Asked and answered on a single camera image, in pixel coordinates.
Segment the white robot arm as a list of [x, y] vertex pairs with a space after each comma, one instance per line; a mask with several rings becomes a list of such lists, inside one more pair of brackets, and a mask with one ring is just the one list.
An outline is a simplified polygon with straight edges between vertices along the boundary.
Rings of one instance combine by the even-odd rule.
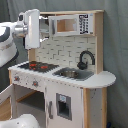
[[[16, 22], [0, 23], [0, 68], [12, 61], [18, 50], [14, 43], [15, 37], [24, 38], [25, 48], [38, 48], [39, 39], [38, 9], [28, 10], [19, 14]], [[23, 114], [16, 119], [0, 121], [0, 128], [40, 128], [38, 121], [31, 114]]]

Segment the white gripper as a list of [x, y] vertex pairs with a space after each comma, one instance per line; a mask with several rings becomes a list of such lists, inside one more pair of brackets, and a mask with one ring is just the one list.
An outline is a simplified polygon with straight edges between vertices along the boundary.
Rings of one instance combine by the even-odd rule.
[[19, 36], [25, 38], [26, 49], [40, 47], [39, 16], [40, 11], [38, 9], [28, 10], [19, 14]]

